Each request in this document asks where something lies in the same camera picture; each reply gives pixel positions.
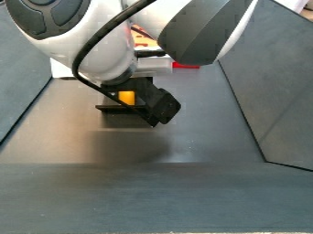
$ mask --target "bin floor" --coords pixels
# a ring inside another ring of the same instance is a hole
[[[153,129],[53,80],[0,148],[1,233],[313,231],[313,174],[263,162],[218,64],[155,78]]]

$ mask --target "black cover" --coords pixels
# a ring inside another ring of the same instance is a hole
[[[211,64],[250,3],[251,0],[192,0],[157,39],[171,58],[185,65]]]

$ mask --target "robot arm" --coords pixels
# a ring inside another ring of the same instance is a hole
[[[129,85],[137,86],[132,84],[133,81],[125,83],[135,72],[137,59],[129,30],[132,23],[145,28],[175,61],[185,65],[205,65],[231,48],[256,2],[258,0],[6,0],[6,9],[28,40],[50,58],[68,68],[77,65],[78,74],[100,81],[101,88],[121,84],[128,89]],[[128,9],[135,9],[133,6],[137,7],[136,14],[127,13]],[[115,25],[113,20],[120,12],[128,19],[125,17],[127,20]],[[94,35],[107,24],[115,28],[97,40]],[[90,43],[89,38],[96,41],[96,45],[81,56],[81,50]],[[109,97],[101,88],[92,84],[89,86]],[[157,121],[167,123],[179,109],[176,100],[165,91],[155,90],[145,81],[141,87],[149,87],[143,93],[151,92],[155,96],[147,100],[149,113],[144,119],[156,117]]]

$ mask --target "white casing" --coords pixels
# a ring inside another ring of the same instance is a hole
[[[284,5],[291,11],[299,13],[306,5],[307,0],[275,0]]]
[[[70,68],[82,45],[120,11],[120,0],[92,0],[84,17],[66,33],[42,40],[24,35],[50,58]],[[92,80],[107,81],[119,77],[135,63],[129,23],[124,22],[94,46],[81,62],[78,72]]]

